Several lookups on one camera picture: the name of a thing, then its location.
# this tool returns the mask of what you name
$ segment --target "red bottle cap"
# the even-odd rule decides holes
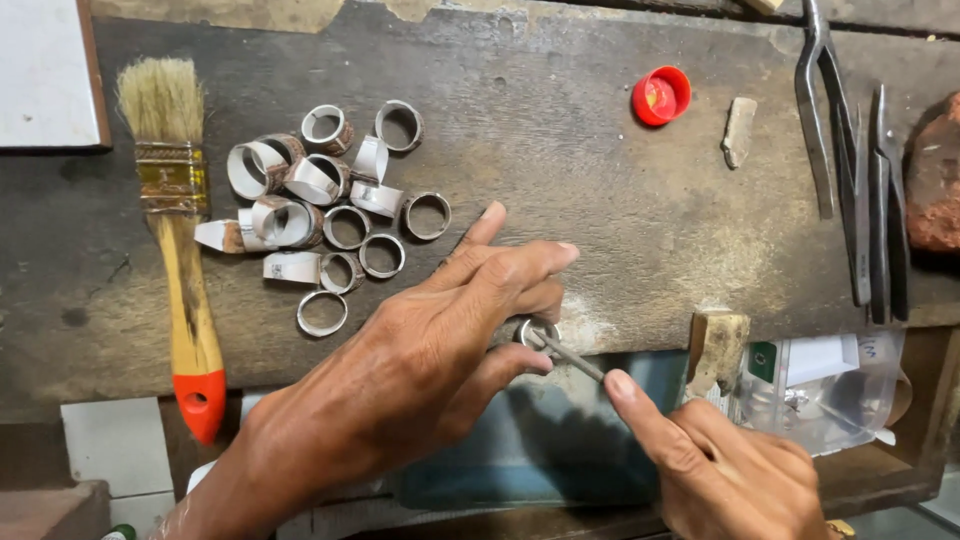
[[[634,112],[646,124],[662,126],[690,105],[690,81],[680,69],[658,67],[634,86]]]

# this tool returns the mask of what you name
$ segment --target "hand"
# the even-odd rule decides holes
[[[461,439],[514,377],[552,369],[549,357],[518,343],[487,348],[510,316],[558,321],[564,288],[556,275],[579,252],[546,241],[490,247],[505,220],[503,206],[490,205],[433,276],[385,300],[306,377],[253,408],[180,504],[200,504],[200,515],[215,517],[226,511],[212,505],[217,498],[235,494],[232,523],[205,524],[207,538],[265,536],[324,490]],[[188,530],[176,512],[166,529]],[[186,520],[196,514],[182,512]]]
[[[629,375],[604,378],[616,412],[660,472],[662,517],[685,540],[827,540],[813,460],[798,444],[735,426],[704,400],[668,418]]]

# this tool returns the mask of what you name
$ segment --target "wooden brush handle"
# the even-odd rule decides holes
[[[194,436],[211,444],[224,415],[227,380],[204,270],[193,232],[201,216],[148,214],[170,291],[170,365],[180,413]]]

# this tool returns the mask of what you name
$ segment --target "brush bristles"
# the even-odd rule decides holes
[[[204,139],[204,88],[192,60],[135,61],[117,76],[117,97],[137,141]]]

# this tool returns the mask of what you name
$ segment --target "orange brush handle tip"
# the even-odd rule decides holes
[[[213,444],[227,405],[227,375],[218,369],[204,375],[174,375],[180,414],[203,444]]]

